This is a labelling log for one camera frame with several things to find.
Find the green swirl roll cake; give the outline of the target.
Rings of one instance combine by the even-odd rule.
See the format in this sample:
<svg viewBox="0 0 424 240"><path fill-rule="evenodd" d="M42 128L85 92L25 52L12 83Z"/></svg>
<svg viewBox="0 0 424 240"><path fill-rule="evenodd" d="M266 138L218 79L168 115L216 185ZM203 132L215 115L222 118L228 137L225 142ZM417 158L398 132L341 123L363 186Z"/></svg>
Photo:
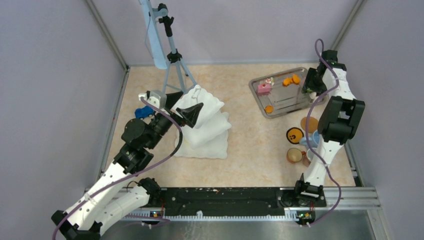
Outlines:
<svg viewBox="0 0 424 240"><path fill-rule="evenodd" d="M310 93L313 93L313 92L314 92L314 90L312 90L312 89L310 89L310 88L303 88L303 89L302 89L302 92L303 92L304 94L310 94Z"/></svg>

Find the round orange cookie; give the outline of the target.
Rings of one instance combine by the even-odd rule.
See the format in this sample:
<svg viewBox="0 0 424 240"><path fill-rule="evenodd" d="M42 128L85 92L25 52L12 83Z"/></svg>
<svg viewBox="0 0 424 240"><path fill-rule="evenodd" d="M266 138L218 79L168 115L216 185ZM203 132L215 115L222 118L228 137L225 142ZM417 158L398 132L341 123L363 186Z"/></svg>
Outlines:
<svg viewBox="0 0 424 240"><path fill-rule="evenodd" d="M273 107L272 105L267 105L267 106L264 108L264 111L265 111L267 114L271 114L271 113L273 113L273 111L274 111L274 107Z"/></svg>

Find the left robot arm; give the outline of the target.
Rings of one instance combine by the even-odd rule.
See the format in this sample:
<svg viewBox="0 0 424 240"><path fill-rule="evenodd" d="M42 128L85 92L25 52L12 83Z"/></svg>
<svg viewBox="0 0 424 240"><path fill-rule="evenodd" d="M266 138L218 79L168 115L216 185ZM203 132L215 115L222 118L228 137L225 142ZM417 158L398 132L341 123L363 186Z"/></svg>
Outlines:
<svg viewBox="0 0 424 240"><path fill-rule="evenodd" d="M139 100L154 110L150 123L140 118L129 120L121 135L124 145L97 182L74 205L57 210L51 219L56 227L52 239L61 233L67 240L98 240L117 221L145 205L154 207L160 202L161 189L153 178L140 180L136 187L116 200L113 197L139 175L152 170L173 157L183 143L182 127L193 128L204 103L197 102L188 108L172 107L183 96L182 91L162 93L146 91ZM159 162L150 165L154 149L171 126L178 130L174 150Z"/></svg>

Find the white tiered pillow stand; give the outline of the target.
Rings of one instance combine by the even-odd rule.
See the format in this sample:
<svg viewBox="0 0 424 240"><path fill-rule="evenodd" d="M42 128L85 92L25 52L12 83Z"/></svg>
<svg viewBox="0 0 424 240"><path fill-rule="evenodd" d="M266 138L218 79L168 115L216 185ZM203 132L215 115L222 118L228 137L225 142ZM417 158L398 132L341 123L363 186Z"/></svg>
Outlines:
<svg viewBox="0 0 424 240"><path fill-rule="evenodd" d="M230 114L221 111L225 105L223 101L197 84L172 109L186 109L199 103L203 103L203 107L197 122L193 128L181 128L182 144L174 155L182 158L226 159L232 124L229 123Z"/></svg>

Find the orange cookie pieces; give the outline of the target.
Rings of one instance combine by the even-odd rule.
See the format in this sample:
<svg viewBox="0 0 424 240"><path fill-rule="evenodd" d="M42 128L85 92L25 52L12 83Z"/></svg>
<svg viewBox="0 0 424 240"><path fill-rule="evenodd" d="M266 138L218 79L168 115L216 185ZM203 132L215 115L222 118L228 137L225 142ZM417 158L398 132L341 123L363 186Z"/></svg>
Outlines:
<svg viewBox="0 0 424 240"><path fill-rule="evenodd" d="M282 81L282 86L288 87L289 85L299 85L300 82L300 77L297 74L293 74L291 77L287 77Z"/></svg>

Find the white round bun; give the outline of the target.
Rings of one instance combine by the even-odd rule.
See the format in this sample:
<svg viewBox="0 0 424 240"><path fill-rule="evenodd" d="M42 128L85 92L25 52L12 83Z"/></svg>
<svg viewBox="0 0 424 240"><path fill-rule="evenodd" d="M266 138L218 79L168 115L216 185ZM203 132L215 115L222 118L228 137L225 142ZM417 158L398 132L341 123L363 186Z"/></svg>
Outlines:
<svg viewBox="0 0 424 240"><path fill-rule="evenodd" d="M315 99L317 98L317 93L316 92L312 92L309 94L309 97L311 100L315 101Z"/></svg>

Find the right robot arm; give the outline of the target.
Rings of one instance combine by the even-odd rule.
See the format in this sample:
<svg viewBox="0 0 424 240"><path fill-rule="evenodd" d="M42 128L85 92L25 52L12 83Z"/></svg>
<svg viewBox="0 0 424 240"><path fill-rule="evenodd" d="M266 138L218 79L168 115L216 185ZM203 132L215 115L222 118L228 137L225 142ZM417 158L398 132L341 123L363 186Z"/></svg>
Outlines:
<svg viewBox="0 0 424 240"><path fill-rule="evenodd" d="M302 87L304 93L328 96L318 121L319 143L307 170L296 182L293 200L299 206L324 198L323 186L337 152L356 134L366 104L350 90L347 68L338 61L336 50L324 50L317 68L310 68Z"/></svg>

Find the orange brown cup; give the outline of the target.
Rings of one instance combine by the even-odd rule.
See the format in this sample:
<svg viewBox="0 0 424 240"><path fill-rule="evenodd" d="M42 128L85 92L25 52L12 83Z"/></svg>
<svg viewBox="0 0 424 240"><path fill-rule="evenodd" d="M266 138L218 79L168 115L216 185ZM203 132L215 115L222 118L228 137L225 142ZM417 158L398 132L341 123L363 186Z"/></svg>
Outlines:
<svg viewBox="0 0 424 240"><path fill-rule="evenodd" d="M306 155L305 151L302 151L298 148L290 148L286 152L286 159L289 163L296 164L296 163L302 162L305 155Z"/></svg>

